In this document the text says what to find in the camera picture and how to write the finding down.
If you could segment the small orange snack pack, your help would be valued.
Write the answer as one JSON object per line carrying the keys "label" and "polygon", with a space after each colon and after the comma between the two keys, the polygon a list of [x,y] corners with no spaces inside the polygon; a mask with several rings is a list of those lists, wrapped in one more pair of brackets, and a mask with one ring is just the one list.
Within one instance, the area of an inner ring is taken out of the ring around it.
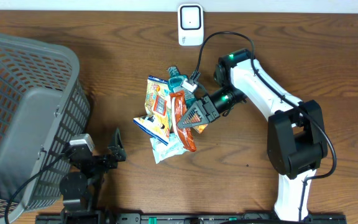
{"label": "small orange snack pack", "polygon": [[201,133],[205,130],[205,128],[206,128],[207,126],[208,126],[207,124],[202,124],[202,125],[194,126],[193,129],[194,129],[197,133],[201,134]]}

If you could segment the orange chocolate bar wrapper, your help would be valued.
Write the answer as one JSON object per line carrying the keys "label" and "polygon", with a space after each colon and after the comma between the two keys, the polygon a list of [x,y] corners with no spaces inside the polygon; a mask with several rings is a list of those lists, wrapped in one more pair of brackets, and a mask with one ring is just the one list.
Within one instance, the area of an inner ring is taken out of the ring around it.
{"label": "orange chocolate bar wrapper", "polygon": [[183,148],[190,152],[196,151],[196,145],[189,127],[183,124],[182,119],[187,112],[185,92],[180,90],[170,94],[172,107],[172,126],[176,137],[183,144]]}

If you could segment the blue mouthwash bottle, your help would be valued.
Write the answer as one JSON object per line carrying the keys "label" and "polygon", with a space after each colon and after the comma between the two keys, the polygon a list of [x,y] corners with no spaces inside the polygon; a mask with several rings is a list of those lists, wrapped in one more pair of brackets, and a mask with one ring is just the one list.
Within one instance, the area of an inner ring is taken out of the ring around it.
{"label": "blue mouthwash bottle", "polygon": [[182,75],[176,66],[171,66],[167,69],[167,72],[170,76],[168,79],[168,88],[172,93],[183,90],[185,92],[185,102],[187,108],[190,108],[191,105],[196,101],[194,94],[187,89],[183,88],[181,84],[187,78],[186,75]]}

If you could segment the mint green wipes pack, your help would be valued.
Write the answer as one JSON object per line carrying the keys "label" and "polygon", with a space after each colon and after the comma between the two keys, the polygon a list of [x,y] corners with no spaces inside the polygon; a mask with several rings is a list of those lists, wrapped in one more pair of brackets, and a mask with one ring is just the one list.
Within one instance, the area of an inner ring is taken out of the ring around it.
{"label": "mint green wipes pack", "polygon": [[170,133],[169,142],[165,145],[163,142],[158,140],[157,138],[150,138],[150,142],[152,145],[152,152],[154,155],[155,163],[159,162],[176,155],[182,155],[185,152],[188,152],[184,148],[183,143],[180,139],[175,135],[175,133]]}

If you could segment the yellow snack chip bag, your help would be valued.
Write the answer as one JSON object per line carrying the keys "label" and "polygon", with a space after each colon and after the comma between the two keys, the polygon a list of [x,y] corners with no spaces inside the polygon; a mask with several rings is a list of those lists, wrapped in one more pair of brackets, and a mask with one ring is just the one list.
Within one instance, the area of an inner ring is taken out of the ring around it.
{"label": "yellow snack chip bag", "polygon": [[168,145],[172,128],[171,98],[168,82],[149,76],[145,97],[146,115],[133,119],[145,133]]}

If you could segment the grey plastic mesh basket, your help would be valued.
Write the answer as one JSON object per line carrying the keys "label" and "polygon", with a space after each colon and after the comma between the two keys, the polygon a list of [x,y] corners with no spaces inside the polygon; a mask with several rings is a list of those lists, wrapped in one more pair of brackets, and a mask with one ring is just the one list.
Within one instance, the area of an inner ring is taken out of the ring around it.
{"label": "grey plastic mesh basket", "polygon": [[0,223],[60,198],[59,154],[90,117],[79,72],[67,47],[0,34]]}

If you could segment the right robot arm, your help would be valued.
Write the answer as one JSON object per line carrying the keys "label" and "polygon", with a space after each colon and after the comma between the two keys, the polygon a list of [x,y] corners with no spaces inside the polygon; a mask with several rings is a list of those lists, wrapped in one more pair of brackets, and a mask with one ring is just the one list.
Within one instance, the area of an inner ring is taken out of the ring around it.
{"label": "right robot arm", "polygon": [[278,219],[305,221],[309,184],[328,147],[322,135],[321,107],[285,91],[260,66],[250,50],[222,56],[214,72],[220,89],[195,101],[175,121],[178,128],[209,124],[227,116],[234,105],[250,100],[268,122],[267,154],[278,172]]}

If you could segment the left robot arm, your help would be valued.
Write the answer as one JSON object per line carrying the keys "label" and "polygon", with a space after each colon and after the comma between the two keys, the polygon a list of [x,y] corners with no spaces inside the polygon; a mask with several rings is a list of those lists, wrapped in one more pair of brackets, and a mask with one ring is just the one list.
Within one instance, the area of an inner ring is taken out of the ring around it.
{"label": "left robot arm", "polygon": [[98,209],[98,200],[104,174],[116,169],[119,162],[126,160],[127,154],[121,140],[120,130],[116,129],[108,145],[109,153],[93,155],[94,142],[89,134],[73,136],[62,151],[64,159],[76,167],[75,172],[67,173],[60,181],[64,209],[62,223],[111,223],[114,219],[105,210]]}

